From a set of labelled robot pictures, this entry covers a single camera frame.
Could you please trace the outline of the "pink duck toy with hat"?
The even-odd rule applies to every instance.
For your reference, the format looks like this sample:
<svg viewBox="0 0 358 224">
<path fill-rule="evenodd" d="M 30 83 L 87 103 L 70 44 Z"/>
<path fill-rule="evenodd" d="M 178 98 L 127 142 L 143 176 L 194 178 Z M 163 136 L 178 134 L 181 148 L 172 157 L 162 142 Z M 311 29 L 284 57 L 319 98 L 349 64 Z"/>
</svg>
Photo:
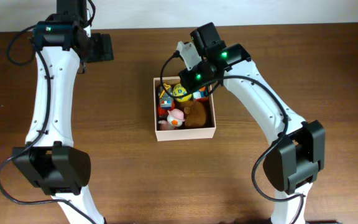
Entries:
<svg viewBox="0 0 358 224">
<path fill-rule="evenodd" d="M 168 116 L 166 120 L 161 120 L 158 122 L 160 125 L 161 131 L 170 131 L 178 129 L 185 122 L 185 114 L 179 109 L 173 109 L 168 111 Z"/>
</svg>

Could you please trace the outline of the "pink cardboard box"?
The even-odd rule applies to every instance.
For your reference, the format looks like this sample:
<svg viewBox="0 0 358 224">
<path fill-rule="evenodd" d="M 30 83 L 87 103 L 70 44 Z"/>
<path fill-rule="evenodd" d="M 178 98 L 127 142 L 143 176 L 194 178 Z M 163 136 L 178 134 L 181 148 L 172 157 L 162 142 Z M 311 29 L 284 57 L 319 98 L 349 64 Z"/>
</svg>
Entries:
<svg viewBox="0 0 358 224">
<path fill-rule="evenodd" d="M 186 128 L 179 127 L 174 130 L 161 131 L 158 124 L 158 109 L 157 105 L 157 88 L 160 85 L 160 79 L 153 79 L 154 87 L 154 131 L 157 137 L 157 141 L 176 141 L 187 139 L 210 139 L 213 138 L 216 131 L 216 116 L 214 110 L 214 97 L 210 96 L 208 101 L 203 103 L 206 108 L 206 124 L 201 128 Z"/>
</svg>

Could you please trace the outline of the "multicolour puzzle cube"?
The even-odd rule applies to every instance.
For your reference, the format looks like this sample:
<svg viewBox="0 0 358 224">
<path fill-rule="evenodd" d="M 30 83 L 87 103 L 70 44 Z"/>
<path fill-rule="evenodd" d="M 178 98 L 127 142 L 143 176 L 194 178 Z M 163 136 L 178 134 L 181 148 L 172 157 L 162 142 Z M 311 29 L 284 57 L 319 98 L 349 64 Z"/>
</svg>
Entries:
<svg viewBox="0 0 358 224">
<path fill-rule="evenodd" d="M 193 99 L 196 101 L 207 101 L 209 98 L 208 87 L 204 86 L 199 90 L 195 91 L 194 93 L 192 93 L 192 95 L 193 95 Z"/>
</svg>

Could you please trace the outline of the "brown plush capybara toy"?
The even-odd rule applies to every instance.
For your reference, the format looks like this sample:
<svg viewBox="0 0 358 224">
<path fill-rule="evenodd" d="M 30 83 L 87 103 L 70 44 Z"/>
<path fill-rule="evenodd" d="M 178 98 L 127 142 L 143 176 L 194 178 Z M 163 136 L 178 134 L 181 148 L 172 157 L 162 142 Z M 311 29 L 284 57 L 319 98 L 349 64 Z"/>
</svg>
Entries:
<svg viewBox="0 0 358 224">
<path fill-rule="evenodd" d="M 179 104 L 185 114 L 186 128 L 203 128 L 207 122 L 207 112 L 204 105 L 199 101 L 185 101 Z"/>
</svg>

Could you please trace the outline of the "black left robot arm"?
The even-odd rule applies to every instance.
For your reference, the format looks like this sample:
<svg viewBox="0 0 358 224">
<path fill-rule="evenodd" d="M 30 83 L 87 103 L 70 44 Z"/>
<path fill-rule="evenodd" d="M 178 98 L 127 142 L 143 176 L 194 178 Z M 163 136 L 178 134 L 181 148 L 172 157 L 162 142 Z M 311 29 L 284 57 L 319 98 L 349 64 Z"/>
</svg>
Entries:
<svg viewBox="0 0 358 224">
<path fill-rule="evenodd" d="M 111 37 L 92 33 L 92 1 L 58 1 L 57 10 L 30 27 L 37 88 L 25 144 L 11 162 L 47 203 L 57 203 L 70 223 L 105 223 L 89 189 L 91 161 L 76 149 L 71 130 L 73 90 L 86 64 L 114 58 Z"/>
</svg>

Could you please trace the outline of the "red grey toy truck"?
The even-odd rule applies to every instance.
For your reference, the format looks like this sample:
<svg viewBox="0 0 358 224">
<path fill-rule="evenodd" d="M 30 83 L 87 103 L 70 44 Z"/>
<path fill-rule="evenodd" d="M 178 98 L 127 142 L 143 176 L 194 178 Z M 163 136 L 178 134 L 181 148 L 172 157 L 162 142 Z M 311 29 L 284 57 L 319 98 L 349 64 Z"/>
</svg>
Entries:
<svg viewBox="0 0 358 224">
<path fill-rule="evenodd" d="M 159 118 L 168 116 L 168 111 L 175 109 L 175 100 L 167 94 L 173 94 L 172 86 L 163 84 L 158 88 L 157 114 Z"/>
</svg>

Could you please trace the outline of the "yellow ball with letters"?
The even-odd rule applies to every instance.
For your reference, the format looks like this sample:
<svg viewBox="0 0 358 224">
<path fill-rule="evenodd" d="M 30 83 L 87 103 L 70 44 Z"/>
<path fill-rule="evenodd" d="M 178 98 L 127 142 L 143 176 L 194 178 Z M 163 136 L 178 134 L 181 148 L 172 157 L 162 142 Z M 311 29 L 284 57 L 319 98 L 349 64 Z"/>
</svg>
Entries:
<svg viewBox="0 0 358 224">
<path fill-rule="evenodd" d="M 187 90 L 181 85 L 181 83 L 178 83 L 173 87 L 173 96 L 174 100 L 180 103 L 190 101 L 192 98 L 192 95 L 187 93 Z"/>
</svg>

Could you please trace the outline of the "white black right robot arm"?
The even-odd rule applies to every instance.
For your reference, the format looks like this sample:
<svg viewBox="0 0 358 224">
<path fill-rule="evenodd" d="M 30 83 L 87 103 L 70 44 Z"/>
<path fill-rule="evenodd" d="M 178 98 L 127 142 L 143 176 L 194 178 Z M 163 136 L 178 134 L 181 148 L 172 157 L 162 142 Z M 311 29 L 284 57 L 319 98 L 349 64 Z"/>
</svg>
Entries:
<svg viewBox="0 0 358 224">
<path fill-rule="evenodd" d="M 175 54 L 186 68 L 179 76 L 191 93 L 213 83 L 236 96 L 265 134 L 269 148 L 256 160 L 252 184 L 275 204 L 271 223 L 304 223 L 308 192 L 324 169 L 326 131 L 307 122 L 274 92 L 241 44 L 226 45 L 210 22 L 179 42 Z"/>
</svg>

